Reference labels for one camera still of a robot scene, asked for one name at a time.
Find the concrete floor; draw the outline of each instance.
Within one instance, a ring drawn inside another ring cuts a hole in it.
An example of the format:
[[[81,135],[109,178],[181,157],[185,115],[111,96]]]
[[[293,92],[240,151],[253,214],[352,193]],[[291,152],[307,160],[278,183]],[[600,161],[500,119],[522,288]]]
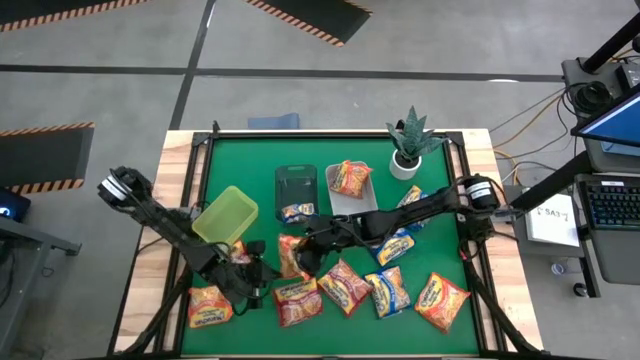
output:
[[[588,56],[637,11],[631,0],[358,2],[374,15],[337,49],[239,0],[218,0],[198,66],[560,74],[561,60]],[[153,0],[0,33],[0,64],[185,67],[205,3]],[[103,204],[95,185],[121,164],[153,179],[181,83],[182,76],[0,72],[0,130],[97,123],[86,186],[31,196],[30,224],[84,244],[77,258],[50,259],[56,272],[39,282],[21,331],[21,342],[42,346],[45,359],[106,352],[140,227]],[[293,111],[303,128],[379,128],[405,116],[410,105],[428,114],[433,127],[492,128],[561,86],[197,77],[181,128],[209,128],[216,119],[223,128],[243,129],[248,117]],[[532,115],[492,133],[494,141],[508,138]],[[561,133],[549,111],[503,150],[525,152]],[[572,157],[572,146],[563,149],[567,141],[525,159],[561,166]],[[500,165],[506,175],[509,164]],[[520,178],[533,185],[546,174],[523,170]],[[601,281],[601,299],[579,299],[571,285],[580,278],[554,277],[551,260],[523,258],[545,348],[636,359],[640,288]]]

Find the green table surface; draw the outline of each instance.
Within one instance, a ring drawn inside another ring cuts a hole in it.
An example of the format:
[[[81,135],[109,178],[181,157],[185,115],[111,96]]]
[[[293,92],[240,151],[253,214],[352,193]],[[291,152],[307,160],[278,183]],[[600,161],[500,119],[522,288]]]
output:
[[[449,186],[445,152],[442,148],[423,157],[418,174],[400,181],[389,172],[393,146],[388,139],[223,139],[216,141],[206,200],[213,201],[227,186],[235,185],[259,206],[259,215],[244,233],[245,241],[264,239],[265,260],[279,268],[278,234],[302,234],[300,228],[285,227],[275,218],[276,168],[282,165],[313,164],[318,169],[320,213],[331,214],[325,169],[343,160],[360,160],[371,173],[380,209],[394,208],[411,185],[431,193]],[[467,300],[449,334],[442,334],[413,310],[413,302],[431,272],[438,272],[467,289],[463,265],[457,255],[458,235],[454,215],[431,219],[414,234],[416,245],[392,264],[400,265],[412,306],[401,314],[378,319],[370,297],[346,318],[325,294],[322,314],[298,325],[282,328],[273,296],[264,307],[234,316],[227,323],[199,329],[186,327],[184,355],[432,355],[477,354],[471,306]],[[365,249],[350,248],[332,253],[322,276],[342,257],[361,276],[379,266]],[[279,280],[274,288],[295,282]],[[196,277],[194,287],[206,283]]]

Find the green plastic container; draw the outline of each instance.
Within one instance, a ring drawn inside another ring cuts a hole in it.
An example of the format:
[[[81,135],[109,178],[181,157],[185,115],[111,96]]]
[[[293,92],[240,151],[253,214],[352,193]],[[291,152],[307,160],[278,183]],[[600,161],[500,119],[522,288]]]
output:
[[[258,204],[235,186],[229,186],[191,224],[208,242],[233,244],[258,217]]]

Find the keyboard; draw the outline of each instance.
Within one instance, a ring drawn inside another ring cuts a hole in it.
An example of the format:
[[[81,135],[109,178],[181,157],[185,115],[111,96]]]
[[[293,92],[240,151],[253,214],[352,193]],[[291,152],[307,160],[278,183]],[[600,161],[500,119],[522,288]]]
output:
[[[580,175],[577,179],[593,229],[640,231],[640,178]]]

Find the snack bag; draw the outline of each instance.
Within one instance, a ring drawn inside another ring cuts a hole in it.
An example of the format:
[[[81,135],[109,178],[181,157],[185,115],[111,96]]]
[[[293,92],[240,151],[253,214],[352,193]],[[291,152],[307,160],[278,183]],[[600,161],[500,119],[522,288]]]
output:
[[[318,279],[318,284],[347,317],[353,314],[372,290],[371,285],[362,280],[342,259]]]
[[[277,288],[273,295],[280,326],[299,324],[322,313],[322,296],[315,278]]]
[[[293,204],[282,208],[282,222],[285,224],[302,223],[312,215],[315,215],[313,203]]]
[[[336,169],[336,175],[329,184],[329,189],[344,195],[362,199],[362,186],[367,181],[370,169],[362,164],[351,164],[345,160]]]
[[[309,280],[311,276],[300,270],[296,263],[293,250],[300,243],[302,237],[280,234],[278,237],[278,253],[280,254],[280,272],[282,278],[292,279],[302,276],[303,279]]]
[[[207,325],[222,324],[233,315],[231,303],[217,286],[189,289],[189,327],[196,329]]]
[[[404,255],[416,242],[404,228],[398,229],[395,234],[386,239],[382,245],[370,249],[380,266],[385,266],[389,261]]]
[[[411,186],[409,191],[404,195],[402,200],[400,200],[400,202],[398,203],[398,206],[396,206],[396,207],[400,207],[400,206],[404,206],[404,205],[407,205],[407,204],[411,204],[412,202],[424,199],[427,196],[429,196],[429,195],[427,195],[425,192],[420,190],[419,187],[413,185],[413,186]],[[409,231],[417,232],[417,231],[422,230],[422,228],[424,228],[424,226],[428,222],[429,222],[429,219],[416,221],[413,224],[408,225],[406,228]]]
[[[446,334],[469,294],[440,274],[431,273],[427,286],[420,293],[414,308]]]
[[[229,257],[234,264],[248,264],[251,262],[251,258],[249,254],[247,254],[247,248],[244,246],[242,240],[238,240],[231,245]]]
[[[376,304],[376,312],[380,319],[399,314],[402,309],[411,305],[399,266],[380,269],[364,278],[373,286],[371,296]]]

